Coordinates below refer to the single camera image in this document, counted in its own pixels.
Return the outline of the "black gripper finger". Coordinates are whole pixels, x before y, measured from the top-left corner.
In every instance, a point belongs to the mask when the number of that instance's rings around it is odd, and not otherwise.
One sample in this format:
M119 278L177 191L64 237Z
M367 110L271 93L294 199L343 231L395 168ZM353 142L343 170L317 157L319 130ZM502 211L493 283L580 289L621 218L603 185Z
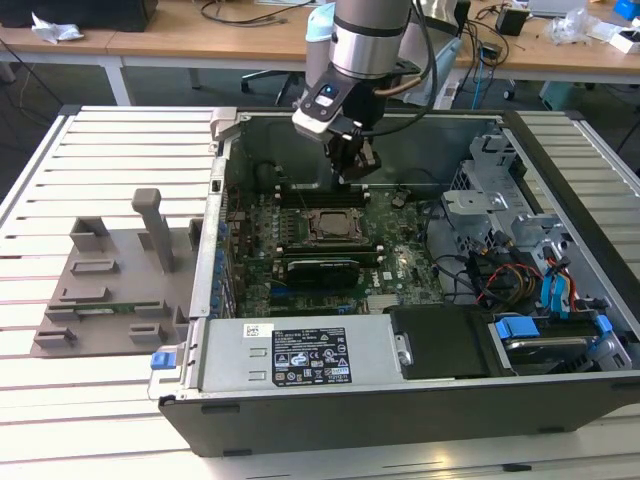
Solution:
M340 135L333 135L327 143L327 158L331 163L332 182L341 183L344 170L353 165L357 155L356 143Z
M373 150L369 142L364 142L356 154L353 164L349 167L349 180L362 179L381 167L379 155Z

